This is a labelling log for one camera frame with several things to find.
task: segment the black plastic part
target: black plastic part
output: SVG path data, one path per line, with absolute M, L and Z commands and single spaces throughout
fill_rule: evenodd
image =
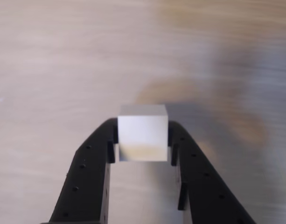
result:
M 178 209 L 189 207 L 193 224 L 254 224 L 189 133 L 173 121 L 169 129 L 173 129 L 173 148 L 179 146 L 171 158 L 180 169 Z
M 175 167 L 177 165 L 177 159 L 178 159 L 178 148 L 179 145 L 177 143 L 173 144 L 173 147 L 171 148 L 171 165 Z
M 49 224 L 107 223 L 115 126 L 107 120 L 76 151 Z
M 104 122 L 76 151 L 49 224 L 106 224 L 110 163 L 117 119 Z M 188 224 L 254 224 L 189 133 L 169 121 L 171 164 L 177 169 L 178 209 Z
M 171 127 L 167 130 L 167 146 L 172 146 L 172 139 L 173 139 L 173 129 Z

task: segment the translucent cube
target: translucent cube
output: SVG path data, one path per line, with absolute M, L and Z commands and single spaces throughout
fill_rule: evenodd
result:
M 125 105 L 118 116 L 120 161 L 167 161 L 164 105 Z

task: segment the wooden surface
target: wooden surface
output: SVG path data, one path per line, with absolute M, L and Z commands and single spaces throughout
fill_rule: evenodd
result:
M 259 224 L 286 224 L 286 0 L 0 0 L 0 223 L 48 221 L 75 150 L 165 103 Z M 112 167 L 109 223 L 181 223 L 173 169 Z

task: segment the screw hole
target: screw hole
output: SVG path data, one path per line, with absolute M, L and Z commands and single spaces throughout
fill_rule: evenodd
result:
M 73 190 L 73 191 L 77 191 L 77 190 L 78 190 L 78 187 L 73 187 L 72 190 Z
M 240 219 L 240 218 L 237 220 L 237 223 L 238 223 L 238 224 L 244 224 L 243 220 Z

